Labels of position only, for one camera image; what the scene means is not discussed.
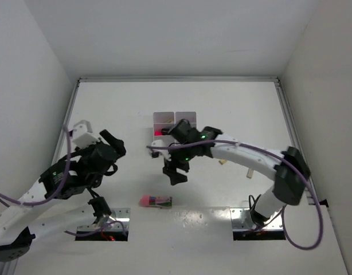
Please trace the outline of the grey white eraser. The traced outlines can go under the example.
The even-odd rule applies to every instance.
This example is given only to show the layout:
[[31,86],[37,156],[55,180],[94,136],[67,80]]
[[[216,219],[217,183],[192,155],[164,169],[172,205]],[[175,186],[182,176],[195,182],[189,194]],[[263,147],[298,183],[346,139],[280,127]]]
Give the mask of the grey white eraser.
[[253,177],[253,173],[254,173],[254,170],[249,168],[248,169],[248,172],[247,172],[247,178],[248,179],[251,179]]

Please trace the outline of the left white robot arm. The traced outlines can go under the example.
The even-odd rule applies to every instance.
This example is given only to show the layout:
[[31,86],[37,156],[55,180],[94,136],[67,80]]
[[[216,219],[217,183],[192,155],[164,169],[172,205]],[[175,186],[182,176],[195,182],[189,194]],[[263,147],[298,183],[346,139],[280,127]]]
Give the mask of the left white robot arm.
[[[104,197],[93,192],[103,177],[117,172],[116,161],[126,154],[124,142],[106,129],[96,138],[90,130],[66,131],[67,154],[44,171],[19,200],[0,213],[0,262],[10,262],[30,250],[45,234],[67,231],[88,219],[100,231],[112,225],[112,211]],[[89,191],[87,206],[52,220],[38,217],[51,207]]]

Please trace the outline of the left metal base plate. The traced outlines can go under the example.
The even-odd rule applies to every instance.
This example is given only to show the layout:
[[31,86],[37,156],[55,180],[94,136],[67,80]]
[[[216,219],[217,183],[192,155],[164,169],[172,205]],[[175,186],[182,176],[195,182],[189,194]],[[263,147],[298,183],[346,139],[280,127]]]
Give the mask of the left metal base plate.
[[130,208],[112,208],[112,215],[102,224],[97,225],[95,223],[89,223],[80,225],[77,227],[78,233],[84,233],[89,231],[95,231],[105,223],[109,223],[103,232],[116,232],[121,233],[123,230],[127,233],[130,225]]

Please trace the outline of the right white compartment organizer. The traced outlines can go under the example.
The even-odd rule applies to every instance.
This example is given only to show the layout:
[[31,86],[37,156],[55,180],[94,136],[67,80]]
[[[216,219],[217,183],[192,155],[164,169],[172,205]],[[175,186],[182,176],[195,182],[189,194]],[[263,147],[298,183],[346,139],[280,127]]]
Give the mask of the right white compartment organizer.
[[182,111],[174,113],[175,123],[186,119],[192,127],[197,127],[197,113],[192,111]]

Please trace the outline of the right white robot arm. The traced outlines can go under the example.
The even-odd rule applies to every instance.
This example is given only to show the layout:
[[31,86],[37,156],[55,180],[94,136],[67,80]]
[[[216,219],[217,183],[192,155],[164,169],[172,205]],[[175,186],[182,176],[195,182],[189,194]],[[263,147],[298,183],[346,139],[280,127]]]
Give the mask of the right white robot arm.
[[274,153],[245,143],[223,133],[220,129],[206,126],[202,131],[182,119],[168,131],[177,144],[166,151],[163,173],[171,185],[187,182],[189,162],[196,156],[227,160],[257,171],[273,181],[264,194],[259,195],[250,206],[251,220],[262,227],[278,209],[300,203],[311,172],[301,152],[295,147]]

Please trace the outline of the left white compartment organizer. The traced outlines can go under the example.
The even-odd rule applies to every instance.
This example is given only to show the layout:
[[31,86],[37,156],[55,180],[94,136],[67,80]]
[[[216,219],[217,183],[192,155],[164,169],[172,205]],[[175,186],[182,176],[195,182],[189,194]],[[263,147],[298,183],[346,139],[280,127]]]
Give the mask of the left white compartment organizer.
[[169,146],[171,143],[174,143],[174,138],[171,135],[162,135],[162,136],[155,136],[154,132],[155,131],[160,131],[162,128],[169,128],[171,129],[174,124],[175,124],[175,118],[174,118],[174,123],[157,123],[156,119],[158,117],[162,116],[172,116],[174,118],[174,112],[154,112],[153,113],[153,140],[163,140],[167,146]]

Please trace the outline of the white compartment organizer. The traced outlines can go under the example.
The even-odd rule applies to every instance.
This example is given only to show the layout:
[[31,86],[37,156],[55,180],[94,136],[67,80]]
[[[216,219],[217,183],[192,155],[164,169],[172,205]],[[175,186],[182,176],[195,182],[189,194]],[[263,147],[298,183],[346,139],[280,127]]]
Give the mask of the white compartment organizer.
[[192,111],[182,111],[174,113],[175,123],[186,119],[192,127],[197,127],[197,113]]
[[156,119],[158,117],[162,116],[172,116],[174,118],[174,112],[154,112],[153,113],[153,140],[163,140],[167,146],[169,146],[171,143],[174,143],[174,138],[171,135],[162,135],[162,136],[155,136],[154,132],[155,131],[160,131],[162,128],[169,128],[171,129],[174,124],[175,124],[175,118],[174,118],[174,123],[157,123]]

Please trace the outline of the pink lid clip jar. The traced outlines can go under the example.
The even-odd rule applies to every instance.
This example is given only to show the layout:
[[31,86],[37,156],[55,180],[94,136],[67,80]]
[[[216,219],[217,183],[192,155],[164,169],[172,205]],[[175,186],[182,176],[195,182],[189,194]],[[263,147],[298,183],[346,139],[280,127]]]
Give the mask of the pink lid clip jar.
[[164,196],[144,195],[140,198],[139,205],[142,207],[171,207],[173,205],[173,198]]

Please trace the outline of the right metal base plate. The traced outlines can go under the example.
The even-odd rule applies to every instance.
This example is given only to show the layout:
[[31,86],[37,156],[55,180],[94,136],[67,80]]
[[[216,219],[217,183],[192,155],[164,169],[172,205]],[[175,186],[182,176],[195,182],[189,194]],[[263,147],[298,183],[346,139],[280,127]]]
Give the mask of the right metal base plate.
[[[232,230],[236,232],[245,232],[256,229],[258,226],[251,220],[248,208],[230,208]],[[277,211],[264,222],[263,230],[282,230],[281,211]]]

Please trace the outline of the metal base plate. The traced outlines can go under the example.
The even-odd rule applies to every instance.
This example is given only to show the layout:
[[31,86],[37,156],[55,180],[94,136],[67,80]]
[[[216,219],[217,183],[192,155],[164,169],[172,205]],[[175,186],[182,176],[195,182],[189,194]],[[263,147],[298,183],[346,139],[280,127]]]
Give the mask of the metal base plate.
[[112,215],[102,224],[97,225],[95,223],[89,223],[80,225],[77,227],[78,233],[84,233],[89,231],[95,231],[105,223],[109,223],[103,232],[116,232],[121,233],[123,230],[127,233],[130,225],[130,208],[112,208]]
[[[256,229],[258,226],[251,220],[248,208],[230,208],[232,230],[236,232],[245,232]],[[264,222],[263,230],[282,230],[281,211],[277,211]]]

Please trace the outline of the green cap black highlighter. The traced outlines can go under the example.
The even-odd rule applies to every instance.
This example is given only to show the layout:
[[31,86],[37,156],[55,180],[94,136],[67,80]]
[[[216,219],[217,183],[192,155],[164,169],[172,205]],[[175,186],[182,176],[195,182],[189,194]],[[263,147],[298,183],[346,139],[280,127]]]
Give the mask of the green cap black highlighter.
[[162,133],[162,135],[168,135],[169,134],[169,128],[162,128],[161,129],[161,133]]

